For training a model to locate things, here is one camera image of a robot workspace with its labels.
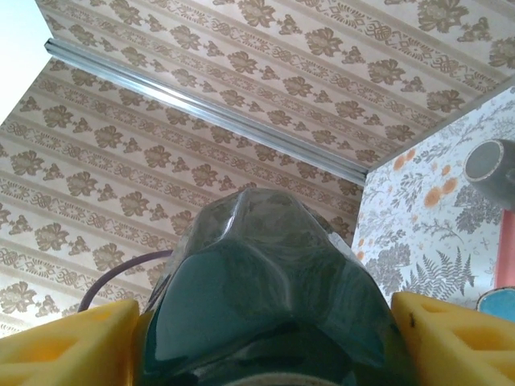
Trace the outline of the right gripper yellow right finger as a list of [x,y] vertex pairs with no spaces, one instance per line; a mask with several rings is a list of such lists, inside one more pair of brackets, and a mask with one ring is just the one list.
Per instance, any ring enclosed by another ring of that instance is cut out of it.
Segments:
[[409,292],[391,310],[421,386],[515,386],[515,323]]

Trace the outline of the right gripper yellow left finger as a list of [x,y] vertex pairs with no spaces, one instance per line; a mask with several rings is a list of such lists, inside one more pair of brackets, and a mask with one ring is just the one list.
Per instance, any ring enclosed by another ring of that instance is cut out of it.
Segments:
[[134,386],[135,300],[0,339],[0,386]]

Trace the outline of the blue faceted mug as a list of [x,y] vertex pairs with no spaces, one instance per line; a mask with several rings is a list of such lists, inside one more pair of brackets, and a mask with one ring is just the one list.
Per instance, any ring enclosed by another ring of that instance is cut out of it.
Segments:
[[490,314],[515,312],[515,286],[489,290],[480,296],[476,309]]

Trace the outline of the grey smooth mug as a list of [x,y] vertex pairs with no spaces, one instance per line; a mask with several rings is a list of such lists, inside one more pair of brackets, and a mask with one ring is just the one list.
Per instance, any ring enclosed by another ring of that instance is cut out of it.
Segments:
[[485,198],[515,212],[515,141],[490,139],[467,156],[465,179]]

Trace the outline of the dark green faceted mug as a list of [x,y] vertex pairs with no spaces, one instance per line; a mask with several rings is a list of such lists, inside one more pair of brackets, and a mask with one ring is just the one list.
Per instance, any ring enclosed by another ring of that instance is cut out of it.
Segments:
[[376,282],[283,191],[204,207],[146,309],[134,386],[418,386]]

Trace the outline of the pink plastic tray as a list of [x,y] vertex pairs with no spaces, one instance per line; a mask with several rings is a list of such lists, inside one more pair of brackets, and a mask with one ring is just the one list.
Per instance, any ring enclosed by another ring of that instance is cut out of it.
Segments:
[[503,211],[501,219],[495,287],[515,287],[515,212]]

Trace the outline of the aluminium corner post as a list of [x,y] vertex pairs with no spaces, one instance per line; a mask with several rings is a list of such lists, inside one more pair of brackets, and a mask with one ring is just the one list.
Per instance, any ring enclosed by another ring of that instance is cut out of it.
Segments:
[[324,150],[303,139],[283,133],[244,117],[215,103],[202,100],[178,88],[164,84],[142,72],[131,70],[98,54],[71,43],[50,38],[44,47],[48,54],[66,64],[99,76],[131,91],[146,95],[174,109],[218,125],[293,158],[330,172],[342,179],[364,186],[368,170],[339,155]]

